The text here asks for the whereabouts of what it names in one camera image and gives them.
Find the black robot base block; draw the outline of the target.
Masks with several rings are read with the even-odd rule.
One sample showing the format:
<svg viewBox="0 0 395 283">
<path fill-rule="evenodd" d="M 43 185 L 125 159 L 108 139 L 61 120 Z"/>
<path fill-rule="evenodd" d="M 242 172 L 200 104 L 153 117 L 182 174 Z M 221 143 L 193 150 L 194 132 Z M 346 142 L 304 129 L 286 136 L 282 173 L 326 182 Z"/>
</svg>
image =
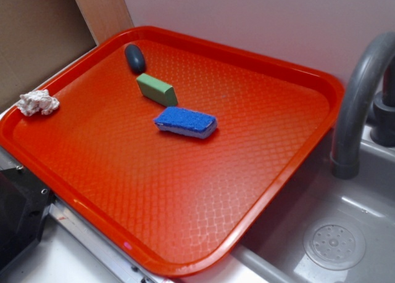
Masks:
<svg viewBox="0 0 395 283">
<path fill-rule="evenodd" d="M 1 170 L 1 272 L 36 247 L 44 231 L 52 190 L 24 166 Z"/>
</svg>

